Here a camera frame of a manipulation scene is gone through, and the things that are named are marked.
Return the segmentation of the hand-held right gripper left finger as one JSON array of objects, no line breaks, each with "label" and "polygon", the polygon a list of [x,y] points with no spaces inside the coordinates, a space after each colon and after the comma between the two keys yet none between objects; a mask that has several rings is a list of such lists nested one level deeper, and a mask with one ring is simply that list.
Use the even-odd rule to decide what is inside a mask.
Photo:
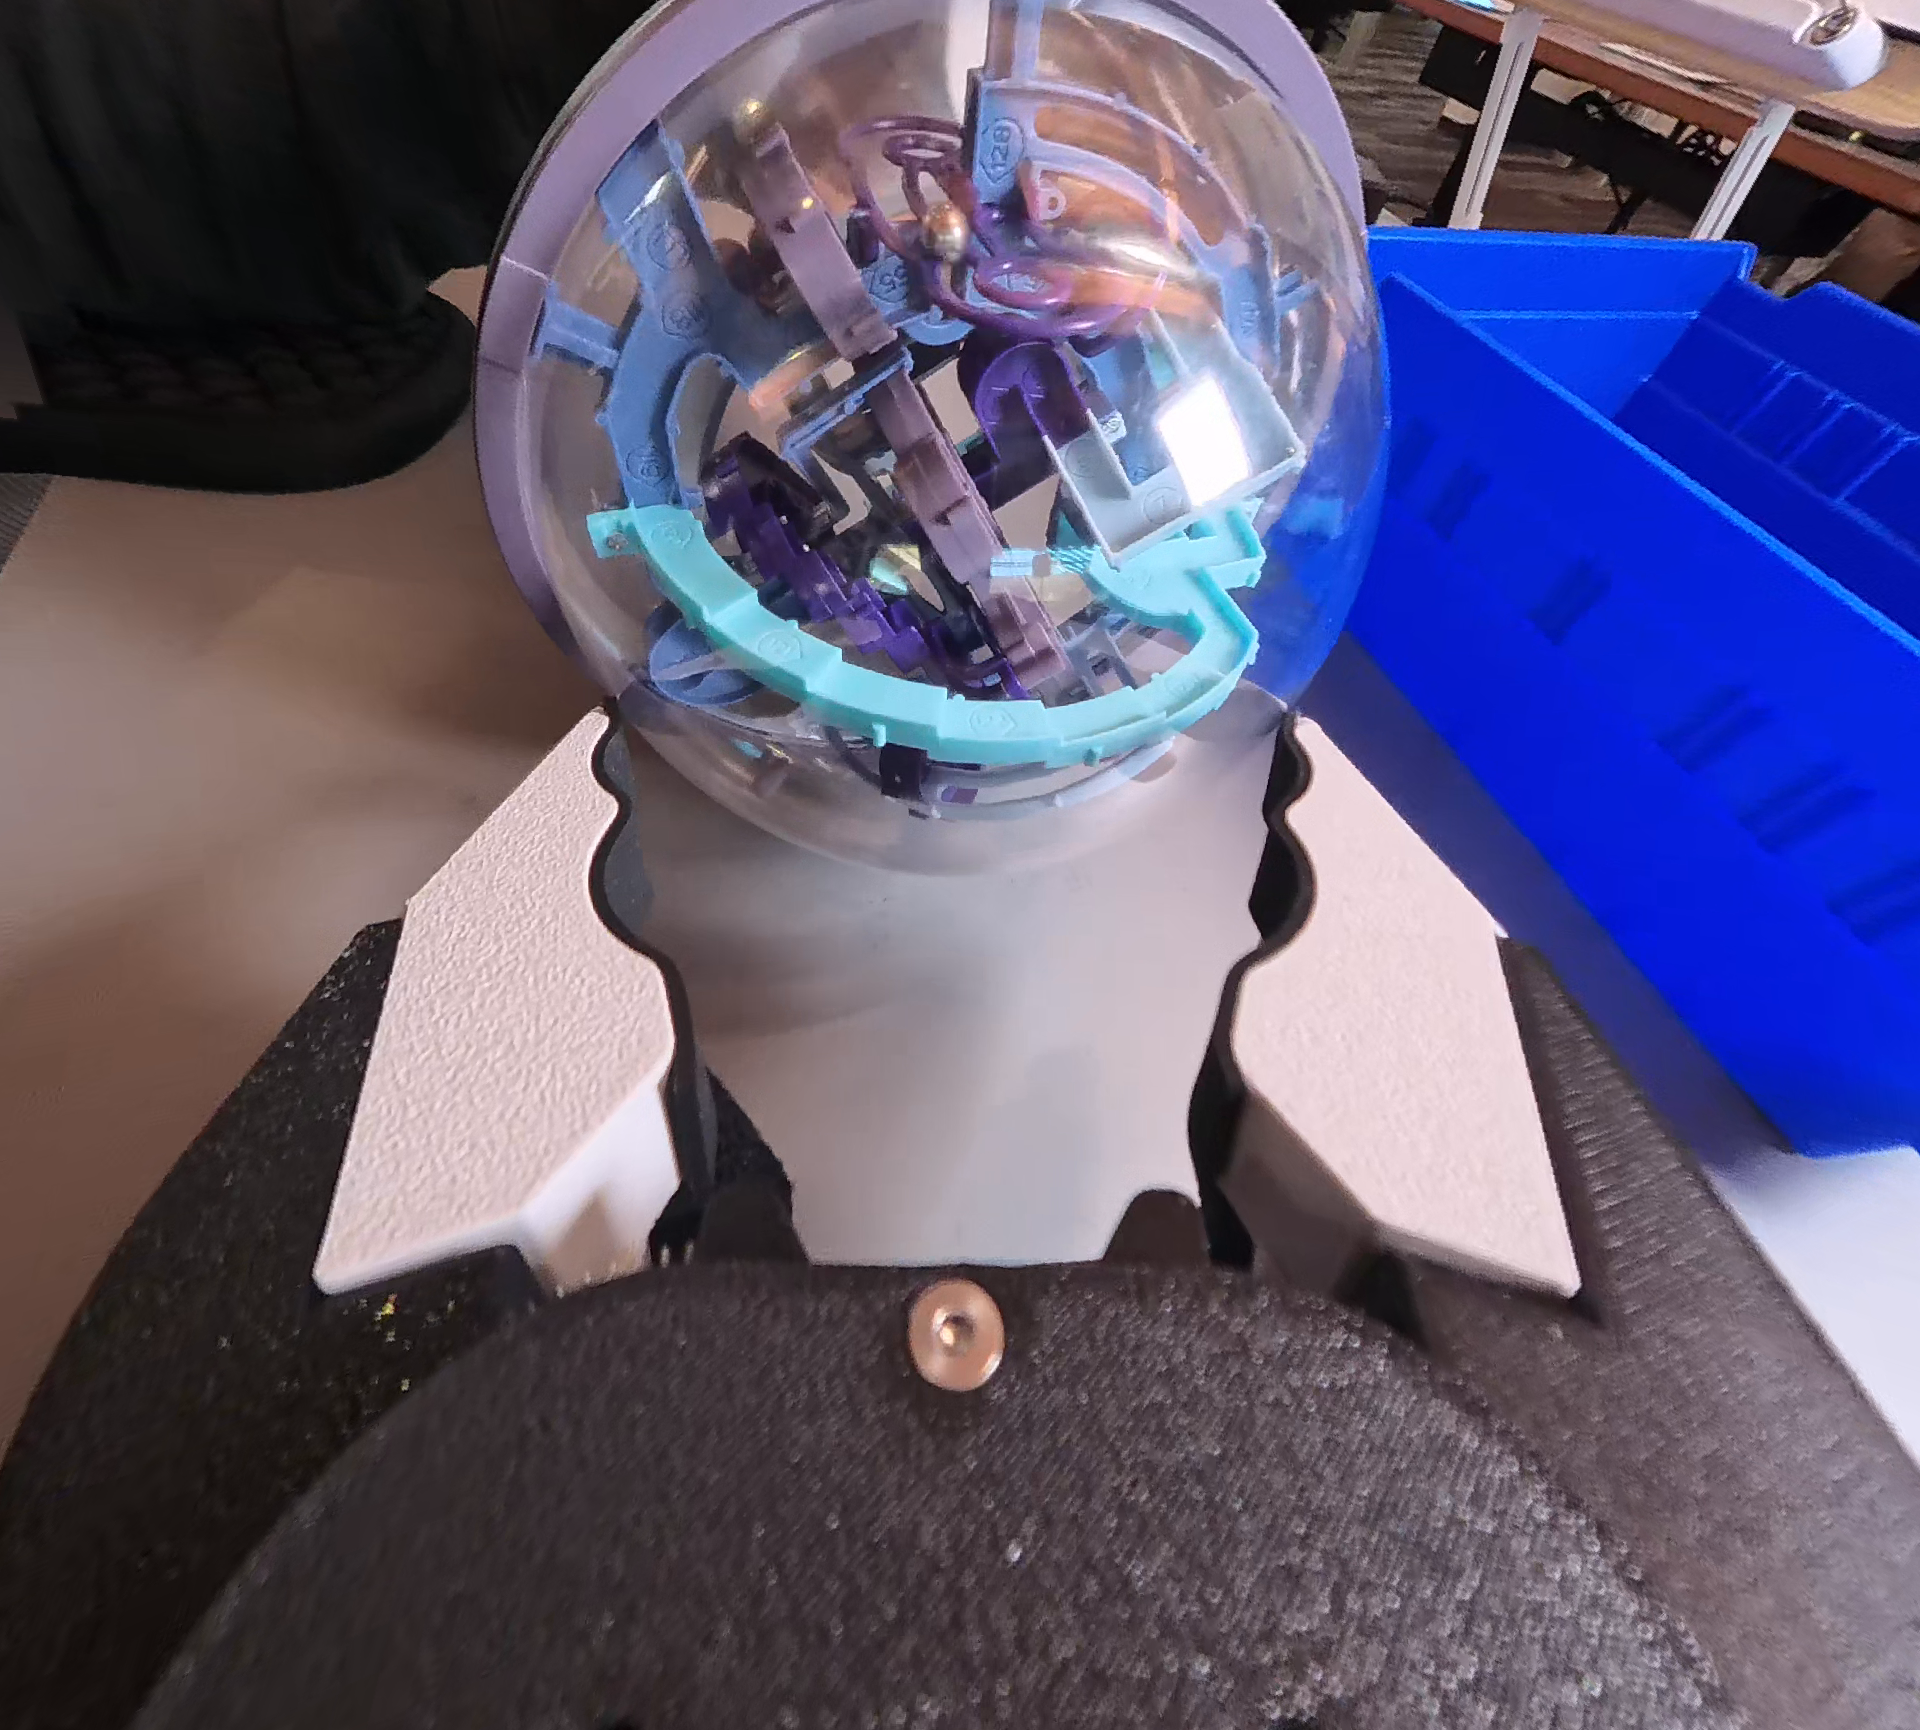
[{"label": "hand-held right gripper left finger", "polygon": [[596,869],[624,819],[603,713],[576,722],[406,900],[318,1289],[354,1293],[512,1250],[549,1291],[642,1272],[693,1185],[669,969],[611,927]]}]

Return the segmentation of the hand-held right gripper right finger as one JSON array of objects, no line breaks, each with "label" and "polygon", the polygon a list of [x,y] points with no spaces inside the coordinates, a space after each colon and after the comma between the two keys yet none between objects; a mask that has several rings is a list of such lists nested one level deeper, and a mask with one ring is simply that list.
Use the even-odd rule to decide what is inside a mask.
[{"label": "hand-held right gripper right finger", "polygon": [[1580,1289],[1502,927],[1310,718],[1275,817],[1300,903],[1236,970],[1218,1188],[1255,1257],[1338,1293],[1378,1254]]}]

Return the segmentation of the clear plastic maze ball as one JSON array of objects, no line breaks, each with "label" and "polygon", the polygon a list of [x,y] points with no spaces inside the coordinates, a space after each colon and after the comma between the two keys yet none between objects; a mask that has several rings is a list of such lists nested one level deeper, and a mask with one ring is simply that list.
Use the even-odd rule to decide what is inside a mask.
[{"label": "clear plastic maze ball", "polygon": [[855,865],[1073,852],[1378,538],[1356,152],[1272,0],[662,0],[544,138],[483,497],[624,725]]}]

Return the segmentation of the person's left forearm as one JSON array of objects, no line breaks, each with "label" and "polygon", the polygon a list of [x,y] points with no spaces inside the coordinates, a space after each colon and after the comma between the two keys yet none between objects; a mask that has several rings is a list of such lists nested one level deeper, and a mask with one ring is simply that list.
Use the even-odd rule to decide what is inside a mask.
[{"label": "person's left forearm", "polygon": [[3,0],[3,306],[391,320],[660,0]]}]

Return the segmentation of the blue plastic bin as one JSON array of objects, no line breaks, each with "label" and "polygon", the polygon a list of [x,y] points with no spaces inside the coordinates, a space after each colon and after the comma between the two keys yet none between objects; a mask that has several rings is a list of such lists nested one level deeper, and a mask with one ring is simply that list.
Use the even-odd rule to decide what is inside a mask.
[{"label": "blue plastic bin", "polygon": [[1369,267],[1356,642],[1789,1145],[1915,1145],[1918,326],[1730,237]]}]

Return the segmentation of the black mesh pad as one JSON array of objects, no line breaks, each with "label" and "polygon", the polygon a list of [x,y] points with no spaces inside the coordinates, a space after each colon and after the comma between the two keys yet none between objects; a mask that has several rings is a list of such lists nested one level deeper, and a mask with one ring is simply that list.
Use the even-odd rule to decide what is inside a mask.
[{"label": "black mesh pad", "polygon": [[32,320],[40,395],[3,420],[3,472],[206,493],[319,493],[416,463],[464,419],[468,316],[131,326]]}]

